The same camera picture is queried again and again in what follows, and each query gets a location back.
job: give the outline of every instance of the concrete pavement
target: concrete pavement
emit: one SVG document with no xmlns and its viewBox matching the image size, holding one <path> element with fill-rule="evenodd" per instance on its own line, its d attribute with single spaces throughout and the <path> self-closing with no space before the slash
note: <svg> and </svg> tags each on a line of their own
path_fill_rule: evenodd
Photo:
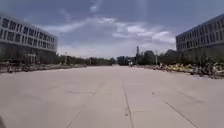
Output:
<svg viewBox="0 0 224 128">
<path fill-rule="evenodd" d="M 223 128 L 224 80 L 129 67 L 0 75 L 7 128 Z"/>
</svg>

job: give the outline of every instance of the distant building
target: distant building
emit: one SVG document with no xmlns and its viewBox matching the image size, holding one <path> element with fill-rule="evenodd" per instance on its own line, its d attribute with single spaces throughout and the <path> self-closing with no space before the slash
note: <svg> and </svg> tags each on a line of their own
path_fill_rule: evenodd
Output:
<svg viewBox="0 0 224 128">
<path fill-rule="evenodd" d="M 191 61 L 224 60 L 224 14 L 176 36 L 176 48 Z"/>
<path fill-rule="evenodd" d="M 0 13 L 0 58 L 52 63 L 57 37 Z"/>
</svg>

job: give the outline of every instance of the street lamp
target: street lamp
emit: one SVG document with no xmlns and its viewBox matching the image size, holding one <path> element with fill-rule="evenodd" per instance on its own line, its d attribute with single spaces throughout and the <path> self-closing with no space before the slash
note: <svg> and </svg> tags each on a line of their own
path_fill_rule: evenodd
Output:
<svg viewBox="0 0 224 128">
<path fill-rule="evenodd" d="M 156 50 L 156 65 L 158 64 L 158 50 Z"/>
<path fill-rule="evenodd" d="M 67 64 L 67 52 L 65 52 L 65 64 Z"/>
</svg>

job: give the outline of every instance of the blue sky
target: blue sky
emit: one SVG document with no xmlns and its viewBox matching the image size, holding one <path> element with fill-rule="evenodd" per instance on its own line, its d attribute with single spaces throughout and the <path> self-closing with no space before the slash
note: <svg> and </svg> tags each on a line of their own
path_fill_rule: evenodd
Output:
<svg viewBox="0 0 224 128">
<path fill-rule="evenodd" d="M 175 36 L 224 13 L 223 0 L 0 0 L 0 11 L 59 37 L 58 52 L 116 57 L 175 49 Z"/>
</svg>

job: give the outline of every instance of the lamp post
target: lamp post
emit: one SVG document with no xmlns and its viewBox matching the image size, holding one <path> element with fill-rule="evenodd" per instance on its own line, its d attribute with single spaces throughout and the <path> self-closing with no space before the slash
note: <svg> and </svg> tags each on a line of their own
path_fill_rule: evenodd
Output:
<svg viewBox="0 0 224 128">
<path fill-rule="evenodd" d="M 67 52 L 65 52 L 65 64 L 67 64 Z"/>
</svg>

